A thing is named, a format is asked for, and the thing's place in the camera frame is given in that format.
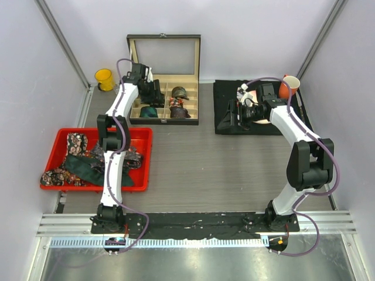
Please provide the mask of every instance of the white wall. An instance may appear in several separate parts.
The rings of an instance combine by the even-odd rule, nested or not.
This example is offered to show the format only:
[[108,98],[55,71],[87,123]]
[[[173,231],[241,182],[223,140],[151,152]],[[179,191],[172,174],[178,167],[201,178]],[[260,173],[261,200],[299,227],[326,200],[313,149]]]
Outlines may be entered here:
[[296,74],[334,0],[47,0],[85,75],[132,34],[201,34],[202,80]]
[[0,26],[0,279],[18,281],[57,200],[40,176],[58,129],[76,123],[84,88],[34,1],[3,1]]
[[348,209],[375,261],[375,2],[348,1],[301,81],[312,125],[335,143],[342,179],[335,199]]

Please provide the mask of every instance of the red tray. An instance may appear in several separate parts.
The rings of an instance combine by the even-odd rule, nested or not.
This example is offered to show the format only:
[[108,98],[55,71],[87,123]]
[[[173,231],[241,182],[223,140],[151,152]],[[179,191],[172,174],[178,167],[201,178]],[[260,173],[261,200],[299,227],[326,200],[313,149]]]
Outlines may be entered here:
[[[143,164],[139,169],[129,171],[129,176],[134,182],[134,186],[123,186],[122,191],[146,191],[148,185],[148,176],[150,171],[151,147],[152,147],[152,129],[150,128],[129,128],[131,136],[131,146],[136,147],[137,152],[144,156]],[[87,136],[87,149],[92,149],[98,141],[97,128],[63,128],[57,133],[54,141],[51,155],[45,171],[59,167],[66,155],[66,138],[68,133],[84,133]],[[66,184],[64,186],[44,186],[41,189],[59,190],[59,191],[102,191],[103,186],[74,186]]]

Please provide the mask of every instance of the black placemat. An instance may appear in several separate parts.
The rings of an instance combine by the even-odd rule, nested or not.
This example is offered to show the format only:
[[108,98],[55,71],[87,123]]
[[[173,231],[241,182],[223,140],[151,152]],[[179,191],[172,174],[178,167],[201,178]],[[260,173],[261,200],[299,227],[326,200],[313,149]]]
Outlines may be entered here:
[[[257,124],[252,123],[249,130],[245,130],[241,127],[233,127],[225,130],[218,130],[217,126],[220,121],[223,119],[227,109],[228,103],[232,99],[237,98],[237,88],[246,83],[247,81],[243,80],[216,80],[213,84],[213,103],[214,103],[214,118],[215,118],[215,133],[219,135],[280,135],[280,131],[272,124]],[[255,90],[261,84],[272,83],[274,86],[275,93],[279,92],[280,83],[278,81],[259,81],[250,85],[249,91]],[[292,97],[291,106],[293,107],[295,113],[299,118],[301,118],[301,113],[299,110],[297,97],[294,95]],[[304,119],[306,126],[311,129],[310,121],[307,117],[306,110],[301,99],[302,111],[304,113]]]

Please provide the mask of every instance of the orange mug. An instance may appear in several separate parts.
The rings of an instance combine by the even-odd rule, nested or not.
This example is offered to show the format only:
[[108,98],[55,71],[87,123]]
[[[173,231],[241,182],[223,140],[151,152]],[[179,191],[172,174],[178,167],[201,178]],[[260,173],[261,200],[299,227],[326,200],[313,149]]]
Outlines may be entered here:
[[[290,75],[284,75],[283,80],[288,83],[289,87],[292,89],[292,95],[295,94],[295,92],[298,90],[299,85],[301,85],[301,82],[299,82],[297,77],[290,76]],[[288,87],[281,83],[280,89],[279,89],[279,98],[289,98],[289,91]]]

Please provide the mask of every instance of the box lid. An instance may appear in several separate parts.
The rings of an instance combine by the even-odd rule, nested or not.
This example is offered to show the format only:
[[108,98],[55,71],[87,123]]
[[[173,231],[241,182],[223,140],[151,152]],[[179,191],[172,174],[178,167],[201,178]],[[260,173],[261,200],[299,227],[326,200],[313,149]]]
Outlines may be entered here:
[[200,35],[128,35],[130,56],[152,68],[154,79],[199,81]]

